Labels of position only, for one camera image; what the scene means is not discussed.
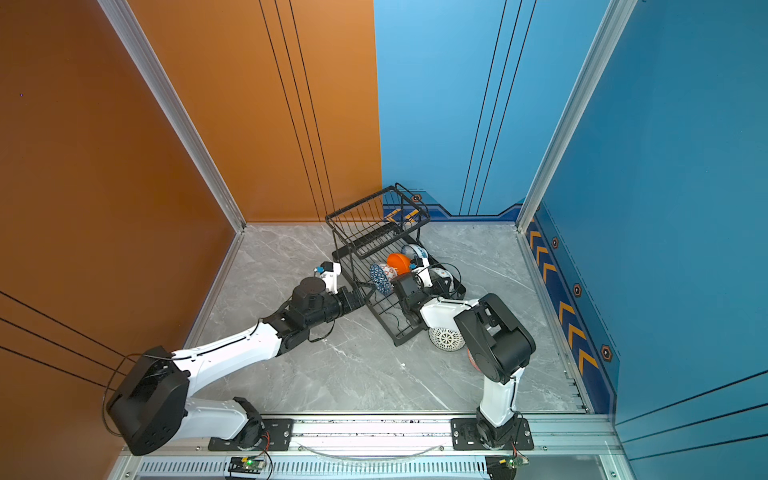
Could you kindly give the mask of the white black lattice bowl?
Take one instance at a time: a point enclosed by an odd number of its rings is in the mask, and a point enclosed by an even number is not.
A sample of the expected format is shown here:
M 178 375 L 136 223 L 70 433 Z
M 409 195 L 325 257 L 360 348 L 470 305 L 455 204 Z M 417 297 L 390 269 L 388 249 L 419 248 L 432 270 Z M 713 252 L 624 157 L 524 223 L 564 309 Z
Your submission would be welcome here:
M 448 328 L 430 328 L 428 331 L 430 342 L 439 350 L 456 352 L 463 349 L 466 342 L 458 330 Z

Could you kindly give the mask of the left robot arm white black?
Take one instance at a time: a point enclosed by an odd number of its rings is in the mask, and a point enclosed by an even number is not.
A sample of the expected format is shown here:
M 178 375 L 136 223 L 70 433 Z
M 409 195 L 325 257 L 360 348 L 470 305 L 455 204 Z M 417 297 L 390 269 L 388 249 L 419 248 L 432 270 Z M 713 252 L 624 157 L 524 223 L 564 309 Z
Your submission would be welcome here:
M 264 444 L 266 426 L 245 398 L 205 400 L 197 392 L 250 365 L 277 358 L 309 340 L 313 327 L 363 307 L 370 284 L 331 289 L 306 277 L 276 311 L 234 335 L 192 349 L 155 347 L 136 363 L 105 403 L 106 414 L 135 456 L 187 438 L 210 438 L 239 450 Z

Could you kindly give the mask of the dark blue patterned bowl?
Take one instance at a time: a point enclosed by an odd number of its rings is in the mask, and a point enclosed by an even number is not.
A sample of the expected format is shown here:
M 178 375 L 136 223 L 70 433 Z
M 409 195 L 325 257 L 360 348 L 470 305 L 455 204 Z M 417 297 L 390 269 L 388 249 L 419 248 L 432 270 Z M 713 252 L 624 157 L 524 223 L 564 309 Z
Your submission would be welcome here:
M 386 263 L 371 264 L 369 275 L 376 290 L 383 296 L 393 293 L 394 286 L 392 281 L 397 277 L 395 272 L 390 269 Z

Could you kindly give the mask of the aluminium front rail frame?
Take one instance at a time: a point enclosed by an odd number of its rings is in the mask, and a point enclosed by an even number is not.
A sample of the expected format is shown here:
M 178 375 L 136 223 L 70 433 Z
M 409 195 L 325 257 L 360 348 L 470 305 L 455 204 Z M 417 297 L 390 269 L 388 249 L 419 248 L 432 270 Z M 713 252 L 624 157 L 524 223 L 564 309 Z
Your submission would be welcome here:
M 295 422 L 286 452 L 214 452 L 202 438 L 179 440 L 143 457 L 123 451 L 112 479 L 236 479 L 235 456 L 263 457 L 266 479 L 489 479 L 486 456 L 524 455 L 515 479 L 631 479 L 612 424 L 604 415 L 526 413 L 532 451 L 453 448 L 450 422 L 469 414 L 272 415 Z

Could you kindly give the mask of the blue floral white bowl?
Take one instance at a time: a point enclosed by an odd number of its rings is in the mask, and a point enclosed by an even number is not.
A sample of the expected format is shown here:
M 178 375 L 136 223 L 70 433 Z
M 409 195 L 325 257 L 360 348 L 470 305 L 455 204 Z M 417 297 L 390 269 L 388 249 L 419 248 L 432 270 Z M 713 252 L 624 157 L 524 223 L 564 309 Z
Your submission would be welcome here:
M 406 244 L 401 248 L 401 254 L 410 262 L 411 268 L 422 268 L 429 265 L 427 250 L 418 244 Z

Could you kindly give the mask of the black wire dish rack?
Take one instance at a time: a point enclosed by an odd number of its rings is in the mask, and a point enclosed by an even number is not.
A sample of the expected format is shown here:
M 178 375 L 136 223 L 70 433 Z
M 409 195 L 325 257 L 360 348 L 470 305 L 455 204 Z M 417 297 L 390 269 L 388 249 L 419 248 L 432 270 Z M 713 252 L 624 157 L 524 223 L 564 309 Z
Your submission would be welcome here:
M 431 216 L 421 197 L 396 183 L 325 217 L 342 275 L 363 290 L 366 305 L 394 345 L 430 329 L 421 309 L 466 294 L 457 267 L 438 261 L 421 241 Z

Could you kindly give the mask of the circuit board right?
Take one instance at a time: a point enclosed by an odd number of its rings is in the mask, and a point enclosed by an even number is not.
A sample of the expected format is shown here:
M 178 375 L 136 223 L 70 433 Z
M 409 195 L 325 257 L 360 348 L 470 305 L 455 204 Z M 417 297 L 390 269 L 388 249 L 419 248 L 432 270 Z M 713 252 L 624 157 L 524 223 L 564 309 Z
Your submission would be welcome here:
M 490 480 L 514 480 L 520 468 L 529 464 L 529 459 L 521 454 L 486 456 L 485 463 Z

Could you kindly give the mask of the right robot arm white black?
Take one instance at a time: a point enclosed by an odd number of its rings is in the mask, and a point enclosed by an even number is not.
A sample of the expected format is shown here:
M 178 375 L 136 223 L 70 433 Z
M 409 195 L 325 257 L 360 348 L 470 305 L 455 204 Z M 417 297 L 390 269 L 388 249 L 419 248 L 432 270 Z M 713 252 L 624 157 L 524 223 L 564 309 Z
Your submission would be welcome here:
M 475 417 L 451 421 L 454 448 L 533 450 L 516 395 L 536 343 L 501 298 L 493 293 L 469 300 L 436 296 L 413 273 L 394 278 L 392 288 L 406 318 L 424 326 L 434 346 L 449 352 L 465 348 L 484 376 Z

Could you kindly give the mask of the green circuit board left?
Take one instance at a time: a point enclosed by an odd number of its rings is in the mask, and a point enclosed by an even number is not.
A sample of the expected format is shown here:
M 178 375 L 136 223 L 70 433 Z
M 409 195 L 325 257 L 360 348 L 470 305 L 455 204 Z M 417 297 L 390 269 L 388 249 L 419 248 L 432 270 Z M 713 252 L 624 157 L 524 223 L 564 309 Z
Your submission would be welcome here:
M 256 456 L 231 457 L 227 467 L 228 476 L 236 479 L 266 479 L 269 471 L 268 461 Z

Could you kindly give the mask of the orange plastic bowl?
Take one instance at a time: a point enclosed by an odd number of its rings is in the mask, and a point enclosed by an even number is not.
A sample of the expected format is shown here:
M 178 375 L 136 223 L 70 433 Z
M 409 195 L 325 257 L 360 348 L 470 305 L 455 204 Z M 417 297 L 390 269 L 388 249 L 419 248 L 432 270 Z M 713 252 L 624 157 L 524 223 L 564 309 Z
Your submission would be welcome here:
M 402 253 L 392 253 L 387 257 L 387 266 L 400 276 L 411 271 L 411 260 Z

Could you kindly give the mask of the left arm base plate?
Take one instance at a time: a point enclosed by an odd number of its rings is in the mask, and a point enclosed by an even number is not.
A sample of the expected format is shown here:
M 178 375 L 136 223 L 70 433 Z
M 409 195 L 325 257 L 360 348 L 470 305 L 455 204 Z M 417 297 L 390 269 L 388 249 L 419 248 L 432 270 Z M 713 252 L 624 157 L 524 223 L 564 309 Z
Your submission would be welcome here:
M 255 437 L 253 445 L 245 447 L 238 438 L 211 438 L 207 449 L 214 452 L 286 452 L 290 447 L 294 424 L 292 418 L 267 418 L 262 421 L 259 436 Z

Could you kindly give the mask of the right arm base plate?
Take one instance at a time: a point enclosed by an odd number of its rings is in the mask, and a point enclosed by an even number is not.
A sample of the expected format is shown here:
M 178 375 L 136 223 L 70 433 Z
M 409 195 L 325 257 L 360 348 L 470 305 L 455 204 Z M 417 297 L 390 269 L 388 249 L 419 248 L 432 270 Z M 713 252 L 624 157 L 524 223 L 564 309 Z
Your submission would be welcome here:
M 522 416 L 514 416 L 501 427 L 478 418 L 454 418 L 450 425 L 453 448 L 457 451 L 532 451 L 535 448 L 529 422 Z

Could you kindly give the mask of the red white patterned bowl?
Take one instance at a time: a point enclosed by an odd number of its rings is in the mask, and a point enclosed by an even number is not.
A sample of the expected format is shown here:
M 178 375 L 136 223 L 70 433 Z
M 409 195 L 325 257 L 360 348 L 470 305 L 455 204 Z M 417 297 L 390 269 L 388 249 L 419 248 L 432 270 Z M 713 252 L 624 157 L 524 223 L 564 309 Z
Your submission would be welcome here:
M 471 365 L 472 365 L 472 366 L 473 366 L 473 367 L 474 367 L 476 370 L 480 371 L 480 369 L 479 369 L 479 367 L 477 366 L 477 364 L 476 364 L 476 362 L 475 362 L 475 360 L 474 360 L 474 358 L 473 358 L 473 356 L 472 356 L 471 352 L 470 352 L 468 349 L 467 349 L 467 356 L 468 356 L 468 359 L 469 359 L 469 361 L 470 361 Z

